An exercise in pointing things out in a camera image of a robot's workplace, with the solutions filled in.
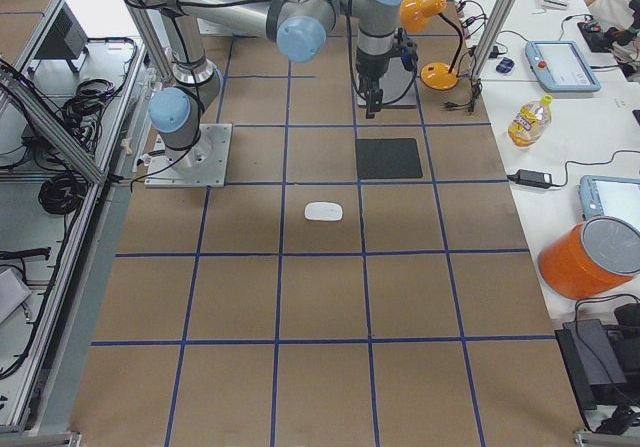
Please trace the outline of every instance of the grey lid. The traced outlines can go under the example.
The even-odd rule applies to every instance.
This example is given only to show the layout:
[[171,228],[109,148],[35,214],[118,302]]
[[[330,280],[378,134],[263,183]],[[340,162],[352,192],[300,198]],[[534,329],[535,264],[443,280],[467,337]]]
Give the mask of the grey lid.
[[640,232],[615,217],[594,217],[582,228],[582,246],[603,269],[618,275],[640,273]]

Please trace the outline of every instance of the orange bucket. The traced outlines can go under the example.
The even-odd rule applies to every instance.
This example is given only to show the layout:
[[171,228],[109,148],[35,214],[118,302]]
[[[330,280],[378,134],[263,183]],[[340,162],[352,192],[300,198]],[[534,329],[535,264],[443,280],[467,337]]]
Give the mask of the orange bucket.
[[640,273],[640,232],[614,217],[594,217],[544,249],[538,267],[559,294],[592,297]]

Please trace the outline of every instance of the black square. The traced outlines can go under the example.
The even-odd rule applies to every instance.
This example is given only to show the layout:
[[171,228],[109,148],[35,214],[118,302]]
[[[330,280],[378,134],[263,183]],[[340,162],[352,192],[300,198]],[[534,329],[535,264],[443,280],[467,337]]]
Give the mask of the black square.
[[422,177],[416,139],[357,139],[358,179],[419,179]]

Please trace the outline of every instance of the lamp base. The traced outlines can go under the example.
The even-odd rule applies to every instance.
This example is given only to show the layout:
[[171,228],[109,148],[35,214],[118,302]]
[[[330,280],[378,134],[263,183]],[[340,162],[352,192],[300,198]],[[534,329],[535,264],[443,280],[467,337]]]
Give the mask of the lamp base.
[[449,66],[444,62],[431,62],[420,71],[420,78],[427,87],[434,90],[453,89],[458,83],[458,73],[455,69],[449,72]]

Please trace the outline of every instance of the lamp head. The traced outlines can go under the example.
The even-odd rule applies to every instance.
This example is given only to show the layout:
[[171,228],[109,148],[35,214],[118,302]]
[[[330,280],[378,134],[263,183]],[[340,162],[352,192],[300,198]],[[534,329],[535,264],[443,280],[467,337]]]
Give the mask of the lamp head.
[[410,34],[424,30],[431,17],[441,14],[447,6],[447,0],[402,0],[400,21]]

